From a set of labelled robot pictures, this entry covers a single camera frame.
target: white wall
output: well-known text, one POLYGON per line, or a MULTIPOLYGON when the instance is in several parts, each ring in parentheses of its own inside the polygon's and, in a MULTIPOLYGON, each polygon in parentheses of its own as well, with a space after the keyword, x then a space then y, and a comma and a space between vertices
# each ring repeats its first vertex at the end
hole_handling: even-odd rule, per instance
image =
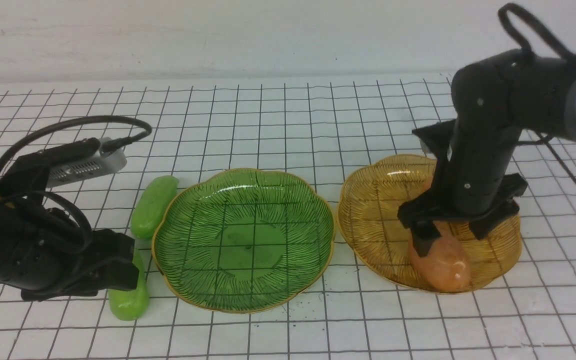
MULTIPOLYGON (((576 0, 518 1, 576 51, 576 0)), ((0 0, 0 82, 453 70, 505 2, 0 0)))

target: yellow plate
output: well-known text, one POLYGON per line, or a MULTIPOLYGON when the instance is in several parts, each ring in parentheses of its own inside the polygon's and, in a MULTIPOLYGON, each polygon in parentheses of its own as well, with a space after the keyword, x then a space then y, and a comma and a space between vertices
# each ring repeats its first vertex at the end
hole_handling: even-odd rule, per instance
MULTIPOLYGON (((433 176, 435 160, 419 155, 393 155, 352 173, 343 183, 337 208, 341 235, 354 253, 380 276, 398 285, 439 292, 414 271, 407 252, 412 235, 397 218, 402 203, 422 194, 433 176)), ((487 238, 475 239, 467 223, 451 223, 471 261, 471 292, 504 275, 519 260, 522 237, 519 216, 507 219, 487 238)))

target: grid paper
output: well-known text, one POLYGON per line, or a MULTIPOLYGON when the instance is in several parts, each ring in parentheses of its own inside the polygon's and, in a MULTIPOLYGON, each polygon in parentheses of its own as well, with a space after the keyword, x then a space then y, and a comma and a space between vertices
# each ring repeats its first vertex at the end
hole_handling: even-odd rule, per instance
MULTIPOLYGON (((0 85, 0 155, 56 121, 136 116, 153 133, 126 148, 122 171, 58 188, 97 228, 130 233, 132 209, 153 178, 172 174, 183 189, 236 167, 293 173, 335 208, 352 171, 395 153, 423 155, 411 130, 455 117, 450 80, 426 73, 0 85)), ((138 131, 87 125, 23 153, 138 131)), ((552 143, 576 173, 576 144, 552 143)), ((115 319, 105 292, 27 303, 0 286, 0 360, 576 359, 576 187, 544 146, 517 148, 508 171, 530 184, 518 199, 525 246, 519 263, 485 289, 437 296, 398 287, 338 235, 322 278, 290 303, 252 315, 210 312, 174 297, 150 244, 137 240, 151 294, 140 319, 115 319)))

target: gold rim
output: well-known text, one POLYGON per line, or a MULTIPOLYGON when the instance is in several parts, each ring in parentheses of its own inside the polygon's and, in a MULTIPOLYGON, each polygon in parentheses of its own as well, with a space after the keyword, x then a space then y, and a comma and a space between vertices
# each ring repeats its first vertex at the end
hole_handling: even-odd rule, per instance
POLYGON ((313 189, 313 187, 311 187, 311 185, 306 180, 304 180, 303 178, 301 178, 301 177, 299 177, 293 173, 286 172, 286 171, 276 171, 276 170, 265 171, 265 170, 259 170, 256 168, 231 168, 231 169, 224 170, 220 173, 217 173, 217 174, 211 176, 210 178, 208 178, 208 180, 197 182, 196 184, 185 189, 184 191, 181 191, 180 193, 176 194, 174 196, 174 198, 172 200, 170 200, 170 203, 167 205, 166 211, 164 212, 164 216, 162 217, 161 222, 158 224, 154 234, 152 235, 152 239, 150 240, 150 254, 151 254, 152 260, 155 262, 155 266, 157 267, 157 271, 159 271, 159 273, 161 273, 161 275, 163 276, 164 283, 166 283, 167 288, 174 294, 174 296, 185 301, 186 303, 188 303, 190 305, 194 305, 197 308, 201 308, 201 309, 205 309, 205 310, 211 310, 212 312, 222 312, 222 313, 228 313, 228 314, 256 314, 256 313, 265 312, 265 311, 270 310, 270 309, 278 308, 279 306, 284 305, 285 303, 288 303, 288 301, 293 300, 295 297, 301 295, 304 291, 308 290, 308 288, 310 288, 317 280, 319 280, 322 277, 324 272, 326 272, 326 269, 329 267, 330 262, 332 260, 333 253, 335 251, 335 237, 337 235, 337 228, 338 228, 338 219, 335 216, 335 212, 333 211, 333 209, 330 206, 330 204, 328 203, 328 201, 326 201, 326 199, 324 199, 322 196, 320 196, 320 194, 318 194, 317 191, 315 191, 315 189, 313 189), (224 309, 218 309, 215 307, 208 307, 208 306, 204 306, 204 305, 199 305, 198 303, 191 301, 188 298, 186 298, 185 296, 183 296, 182 294, 180 294, 177 290, 175 290, 172 287, 172 285, 170 285, 168 277, 166 276, 164 271, 162 271, 162 268, 160 268, 160 265, 157 262, 157 255, 155 254, 155 243, 156 243, 157 235, 159 234, 160 229, 162 228, 163 224, 166 223, 166 219, 168 217, 169 210, 172 207, 173 203, 182 194, 186 193, 187 191, 190 191, 190 189, 194 189, 194 188, 199 187, 203 184, 206 184, 206 183, 214 180, 215 178, 217 178, 219 176, 223 176, 224 174, 231 173, 233 171, 242 171, 242 170, 254 171, 256 173, 265 173, 265 174, 276 173, 276 174, 292 176, 293 178, 296 178, 297 180, 302 182, 306 187, 308 187, 308 189, 310 189, 310 191, 314 194, 314 196, 316 196, 321 202, 323 202, 326 205, 328 212, 330 213, 330 217, 332 218, 333 230, 332 230, 332 235, 331 235, 331 239, 330 239, 330 252, 328 254, 326 264, 324 266, 322 266, 322 269, 319 272, 319 274, 317 276, 315 276, 313 278, 313 280, 308 285, 306 285, 302 290, 295 292, 295 294, 292 294, 287 299, 282 300, 281 302, 275 303, 274 305, 269 305, 269 306, 266 306, 262 309, 253 310, 253 311, 233 311, 233 310, 224 310, 224 309))
MULTIPOLYGON (((402 156, 410 157, 410 158, 418 158, 418 159, 427 160, 430 162, 434 161, 434 160, 430 159, 429 157, 425 157, 422 155, 416 155, 415 153, 400 153, 400 154, 396 154, 396 155, 387 156, 387 157, 375 162, 374 164, 371 164, 368 166, 362 166, 362 167, 356 169, 355 171, 353 171, 352 173, 350 173, 350 175, 348 175, 346 177, 346 180, 343 182, 343 185, 341 187, 341 194, 339 195, 339 203, 338 204, 341 205, 342 202, 348 201, 348 199, 345 198, 346 192, 344 191, 344 189, 345 189, 346 185, 348 184, 348 180, 350 180, 350 178, 352 178, 353 175, 355 175, 359 171, 363 171, 364 169, 368 169, 371 167, 378 166, 379 164, 386 163, 388 159, 393 159, 393 158, 402 157, 402 156)), ((335 221, 338 224, 341 224, 341 222, 339 221, 339 217, 340 217, 339 212, 340 211, 341 211, 341 207, 338 206, 336 209, 336 213, 335 213, 335 221)), ((515 215, 515 216, 512 216, 508 220, 512 221, 511 225, 512 225, 512 228, 514 228, 515 239, 517 239, 517 242, 521 242, 522 236, 521 236, 520 217, 515 215)), ((514 267, 514 265, 512 265, 508 269, 506 269, 506 271, 500 271, 500 273, 498 275, 491 276, 490 280, 487 281, 485 284, 480 284, 478 286, 471 286, 471 287, 469 287, 469 289, 466 289, 466 290, 455 291, 455 292, 433 291, 433 290, 429 290, 429 289, 424 289, 422 287, 415 287, 413 285, 407 285, 407 284, 404 284, 402 282, 399 282, 399 281, 396 281, 396 280, 393 280, 391 278, 386 277, 385 275, 382 274, 381 270, 379 270, 379 269, 377 269, 377 267, 373 266, 364 256, 361 255, 361 253, 359 253, 359 251, 353 246, 352 239, 349 239, 349 236, 345 233, 344 228, 341 225, 339 225, 339 233, 343 237, 343 241, 345 241, 345 243, 348 244, 348 246, 352 249, 352 252, 355 254, 355 256, 357 256, 357 258, 359 258, 359 260, 361 260, 363 262, 363 264, 368 269, 371 269, 372 272, 374 272, 375 274, 380 276, 380 278, 383 278, 384 280, 387 280, 388 282, 390 282, 394 285, 398 285, 399 287, 403 287, 405 289, 413 289, 413 290, 418 290, 418 291, 426 292, 426 293, 430 293, 430 294, 457 295, 457 294, 464 294, 464 293, 473 292, 473 291, 482 289, 482 288, 486 287, 487 285, 489 285, 490 283, 492 283, 494 280, 501 278, 503 275, 507 274, 510 271, 510 269, 512 269, 514 267)), ((516 264, 518 262, 519 258, 521 257, 522 251, 523 251, 522 246, 521 246, 521 244, 519 244, 518 251, 516 252, 516 255, 514 256, 514 258, 512 258, 510 260, 510 262, 516 264)))

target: plate rim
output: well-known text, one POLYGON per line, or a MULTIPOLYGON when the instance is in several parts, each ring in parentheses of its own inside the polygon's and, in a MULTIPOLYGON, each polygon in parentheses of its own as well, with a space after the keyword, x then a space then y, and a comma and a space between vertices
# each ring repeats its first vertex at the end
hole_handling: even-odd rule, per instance
POLYGON ((219 173, 214 174, 213 176, 210 176, 210 178, 207 178, 204 181, 200 181, 197 182, 196 184, 189 186, 188 188, 184 189, 183 191, 179 192, 178 194, 176 194, 174 196, 174 198, 172 198, 172 200, 170 200, 170 202, 168 203, 168 205, 166 206, 166 210, 164 212, 163 217, 161 218, 160 223, 157 225, 157 228, 155 229, 155 232, 152 235, 152 238, 150 239, 150 255, 152 257, 153 262, 155 263, 155 266, 157 267, 157 271, 161 274, 161 276, 163 277, 164 283, 166 284, 167 288, 174 294, 174 296, 176 296, 177 298, 185 301, 186 303, 190 304, 190 305, 194 305, 197 308, 201 308, 204 310, 210 310, 211 312, 221 312, 221 313, 229 313, 229 314, 255 314, 255 313, 261 313, 261 312, 265 312, 267 310, 270 309, 274 309, 274 308, 278 308, 279 306, 282 306, 286 303, 288 303, 288 301, 293 300, 295 297, 301 295, 303 292, 305 292, 306 290, 308 290, 308 288, 310 288, 317 280, 319 280, 320 278, 322 278, 322 275, 326 272, 326 270, 329 268, 330 266, 330 262, 332 261, 333 258, 333 254, 335 252, 335 238, 337 237, 337 232, 338 232, 338 219, 336 217, 336 212, 333 211, 333 208, 331 207, 330 203, 323 198, 323 196, 321 196, 320 194, 317 193, 317 191, 315 191, 315 189, 313 189, 313 187, 306 181, 304 180, 302 177, 295 175, 294 173, 289 173, 288 171, 279 171, 279 170, 260 170, 257 168, 231 168, 228 170, 224 170, 221 171, 219 173), (276 173, 276 174, 281 174, 282 176, 288 176, 288 177, 293 177, 296 178, 297 180, 299 180, 300 182, 302 182, 304 184, 304 186, 306 186, 310 192, 316 197, 318 198, 318 200, 320 200, 322 203, 324 203, 327 207, 327 210, 330 214, 330 217, 332 219, 332 223, 333 223, 333 228, 332 228, 332 233, 330 236, 330 251, 328 253, 328 257, 326 260, 326 264, 324 266, 321 267, 321 271, 319 272, 319 274, 317 274, 317 276, 313 276, 313 279, 311 282, 309 282, 306 286, 303 287, 303 289, 295 292, 294 294, 292 294, 291 296, 288 296, 285 300, 282 300, 278 303, 275 303, 274 305, 269 305, 266 306, 262 309, 257 309, 257 310, 240 310, 240 311, 236 311, 236 310, 226 310, 226 309, 219 309, 217 307, 208 307, 208 306, 204 306, 204 305, 199 305, 198 303, 194 302, 194 301, 190 301, 190 299, 186 298, 185 296, 183 296, 182 294, 180 294, 176 289, 174 289, 174 287, 170 284, 168 277, 166 276, 166 274, 164 273, 164 271, 162 271, 162 268, 159 265, 159 262, 157 260, 157 255, 155 254, 155 243, 156 243, 156 239, 157 239, 157 235, 160 232, 160 229, 162 228, 163 224, 166 223, 166 219, 168 217, 169 214, 169 210, 172 207, 173 203, 180 197, 182 196, 182 194, 185 194, 187 191, 190 191, 191 189, 194 189, 196 187, 199 187, 201 185, 205 185, 208 182, 211 182, 213 180, 215 180, 215 178, 218 178, 220 176, 223 176, 224 174, 227 173, 232 173, 235 171, 250 171, 252 173, 263 173, 263 174, 272 174, 272 173, 276 173))

